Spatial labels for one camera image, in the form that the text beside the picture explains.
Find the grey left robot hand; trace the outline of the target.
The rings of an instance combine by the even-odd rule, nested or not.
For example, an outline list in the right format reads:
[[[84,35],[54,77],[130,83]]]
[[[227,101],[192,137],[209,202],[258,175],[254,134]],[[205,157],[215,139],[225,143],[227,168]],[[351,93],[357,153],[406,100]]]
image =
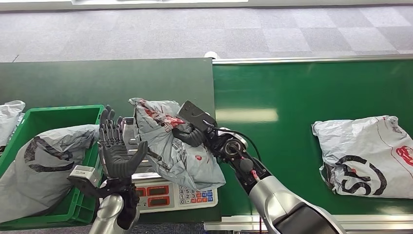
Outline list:
[[[99,119],[99,157],[108,178],[131,178],[148,153],[148,142],[142,141],[133,155],[120,137],[121,126],[115,123],[115,111],[107,105]]]

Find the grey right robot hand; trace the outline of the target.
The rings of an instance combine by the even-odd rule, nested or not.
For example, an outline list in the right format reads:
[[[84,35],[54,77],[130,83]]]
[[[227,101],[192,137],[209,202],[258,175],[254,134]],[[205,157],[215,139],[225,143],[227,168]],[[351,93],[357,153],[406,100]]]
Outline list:
[[[191,147],[199,147],[207,141],[205,134],[193,125],[189,125],[188,132],[174,128],[172,130],[172,134],[175,138],[190,145]]]

